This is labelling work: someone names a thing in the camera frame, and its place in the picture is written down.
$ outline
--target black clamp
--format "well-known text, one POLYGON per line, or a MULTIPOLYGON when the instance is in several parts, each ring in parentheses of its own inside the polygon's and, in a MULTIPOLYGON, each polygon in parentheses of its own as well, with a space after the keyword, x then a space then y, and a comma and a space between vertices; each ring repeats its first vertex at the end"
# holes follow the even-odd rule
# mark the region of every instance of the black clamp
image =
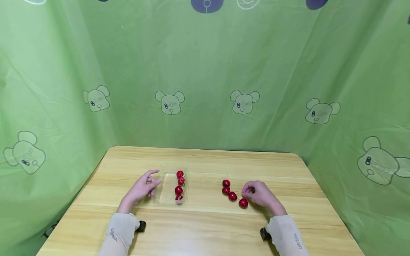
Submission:
POLYGON ((266 231, 266 228, 261 228, 260 236, 262 237, 263 241, 267 241, 267 240, 272 239, 271 235, 268 233, 268 231, 266 231))
POLYGON ((147 226, 147 223, 143 220, 139 221, 139 228, 135 231, 136 233, 142 233, 145 231, 145 227, 147 226))

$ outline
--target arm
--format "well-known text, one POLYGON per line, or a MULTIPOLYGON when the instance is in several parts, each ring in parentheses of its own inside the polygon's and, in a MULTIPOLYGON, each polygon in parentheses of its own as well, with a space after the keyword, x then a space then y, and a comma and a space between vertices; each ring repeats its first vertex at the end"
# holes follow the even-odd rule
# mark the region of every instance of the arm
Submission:
POLYGON ((127 256, 128 249, 134 239, 134 232, 139 228, 139 222, 131 213, 134 205, 146 195, 155 193, 155 188, 161 183, 151 177, 159 170, 149 170, 135 184, 121 200, 121 203, 108 224, 107 233, 98 256, 127 256))
POLYGON ((247 182, 242 189, 242 196, 260 206, 267 207, 274 217, 269 221, 266 231, 272 237, 280 256, 308 256, 302 243, 302 235, 291 216, 265 183, 247 182))

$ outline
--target bear ear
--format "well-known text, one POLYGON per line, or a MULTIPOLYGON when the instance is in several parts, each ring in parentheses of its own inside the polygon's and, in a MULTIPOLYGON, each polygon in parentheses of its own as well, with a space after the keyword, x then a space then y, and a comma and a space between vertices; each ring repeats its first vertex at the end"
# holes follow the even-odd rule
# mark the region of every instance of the bear ear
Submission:
POLYGON ((340 111, 340 104, 338 102, 334 102, 330 104, 330 106, 332 107, 332 115, 337 115, 340 111))
POLYGON ((399 163, 399 170, 396 175, 402 178, 410 178, 410 159, 405 157, 397 157, 397 162, 399 163))
POLYGON ((162 97, 165 96, 165 93, 161 92, 161 91, 157 91, 157 93, 155 94, 155 99, 159 102, 162 102, 162 97))
POLYGON ((233 91, 232 93, 231 93, 231 100, 232 101, 236 101, 236 98, 239 96, 239 95, 241 95, 242 93, 240 92, 240 91, 238 91, 238 90, 235 90, 235 91, 233 91))
POLYGON ((109 90, 108 90, 108 88, 105 87, 104 85, 100 85, 99 87, 97 87, 97 90, 99 90, 100 92, 102 92, 105 97, 108 97, 108 96, 109 96, 109 90))
POLYGON ((259 100, 259 98, 260 98, 260 94, 259 94, 259 92, 257 92, 257 91, 252 92, 252 93, 251 93, 251 96, 252 96, 252 98, 253 98, 253 102, 257 102, 257 101, 259 100))
POLYGON ((13 156, 13 149, 12 148, 5 148, 3 151, 4 158, 6 159, 7 163, 11 166, 18 165, 16 159, 13 156))
POLYGON ((364 140, 363 148, 365 149, 365 151, 368 151, 372 147, 381 148, 380 140, 377 137, 372 136, 364 140))
POLYGON ((314 106, 314 105, 317 105, 317 104, 319 104, 320 103, 320 101, 318 100, 318 99, 311 99, 310 101, 308 101, 307 103, 306 103, 306 108, 307 109, 312 109, 312 107, 314 106))
POLYGON ((31 144, 36 144, 37 142, 37 137, 34 135, 34 133, 29 132, 29 131, 21 131, 17 135, 18 141, 25 140, 27 142, 30 142, 31 144))
POLYGON ((88 95, 88 92, 87 92, 87 91, 83 91, 83 92, 82 92, 82 96, 84 97, 85 103, 88 103, 87 95, 88 95))
POLYGON ((179 99, 180 103, 184 102, 184 100, 185 100, 185 96, 182 92, 176 92, 174 94, 174 96, 179 99))

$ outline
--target left hand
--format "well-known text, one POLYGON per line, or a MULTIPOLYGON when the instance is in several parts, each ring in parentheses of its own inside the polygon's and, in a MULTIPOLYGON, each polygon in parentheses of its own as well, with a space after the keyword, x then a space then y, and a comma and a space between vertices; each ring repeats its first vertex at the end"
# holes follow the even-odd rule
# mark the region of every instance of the left hand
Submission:
POLYGON ((149 197, 155 194, 155 188, 161 183, 160 179, 154 179, 152 174, 158 173, 159 170, 149 170, 142 175, 122 199, 118 207, 118 213, 130 213, 136 203, 146 195, 149 197))

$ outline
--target wrist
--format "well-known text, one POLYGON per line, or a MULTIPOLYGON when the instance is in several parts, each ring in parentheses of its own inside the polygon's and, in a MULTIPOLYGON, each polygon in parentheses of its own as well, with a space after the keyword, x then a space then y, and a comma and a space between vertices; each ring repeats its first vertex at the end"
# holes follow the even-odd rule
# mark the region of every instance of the wrist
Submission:
POLYGON ((118 213, 131 213, 132 208, 137 202, 131 200, 127 196, 125 196, 122 200, 120 205, 118 206, 117 212, 118 213))
POLYGON ((271 211, 273 216, 287 215, 286 209, 280 202, 273 202, 268 206, 268 209, 271 211))

